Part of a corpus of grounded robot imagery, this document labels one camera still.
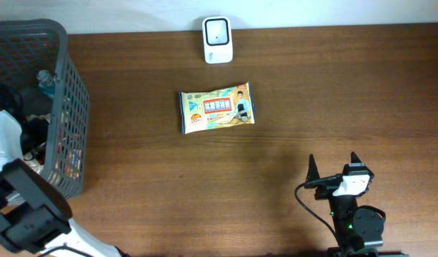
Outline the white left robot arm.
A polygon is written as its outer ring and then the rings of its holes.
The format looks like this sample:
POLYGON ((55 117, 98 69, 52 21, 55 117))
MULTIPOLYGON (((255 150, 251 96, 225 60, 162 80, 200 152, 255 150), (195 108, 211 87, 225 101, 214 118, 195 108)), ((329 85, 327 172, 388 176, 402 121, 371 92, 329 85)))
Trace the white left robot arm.
POLYGON ((0 245, 38 256, 122 257, 73 218, 66 199, 23 160, 21 126, 0 111, 0 245))

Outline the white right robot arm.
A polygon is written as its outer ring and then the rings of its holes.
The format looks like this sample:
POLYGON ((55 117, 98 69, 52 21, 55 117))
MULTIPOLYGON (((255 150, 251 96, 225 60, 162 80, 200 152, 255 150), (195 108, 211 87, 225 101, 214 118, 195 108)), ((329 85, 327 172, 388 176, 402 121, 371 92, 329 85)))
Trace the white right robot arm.
POLYGON ((341 173, 322 178, 313 155, 304 183, 305 189, 315 190, 314 198, 327 200, 333 224, 327 225, 338 246, 328 248, 328 256, 403 256, 401 252, 380 252, 384 244, 382 234, 386 213, 373 206, 359 206, 357 199, 363 196, 372 183, 374 173, 354 152, 351 161, 341 173))

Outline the yellow wet wipes pack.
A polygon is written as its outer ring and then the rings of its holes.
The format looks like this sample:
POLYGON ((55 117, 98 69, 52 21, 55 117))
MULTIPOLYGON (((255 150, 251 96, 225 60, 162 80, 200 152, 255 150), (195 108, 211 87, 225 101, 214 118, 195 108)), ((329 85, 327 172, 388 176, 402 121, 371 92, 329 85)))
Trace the yellow wet wipes pack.
POLYGON ((179 107, 184 134, 256 123, 249 82, 210 92, 180 92, 179 107))

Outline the teal mouthwash bottle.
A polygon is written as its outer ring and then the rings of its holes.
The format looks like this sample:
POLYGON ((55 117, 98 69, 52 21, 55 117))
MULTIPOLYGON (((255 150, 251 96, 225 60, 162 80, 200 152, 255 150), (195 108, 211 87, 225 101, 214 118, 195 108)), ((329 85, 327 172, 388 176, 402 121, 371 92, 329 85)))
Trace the teal mouthwash bottle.
POLYGON ((41 70, 36 75, 36 78, 39 81, 38 87, 41 92, 51 99, 54 98, 56 87, 54 77, 47 70, 41 70))

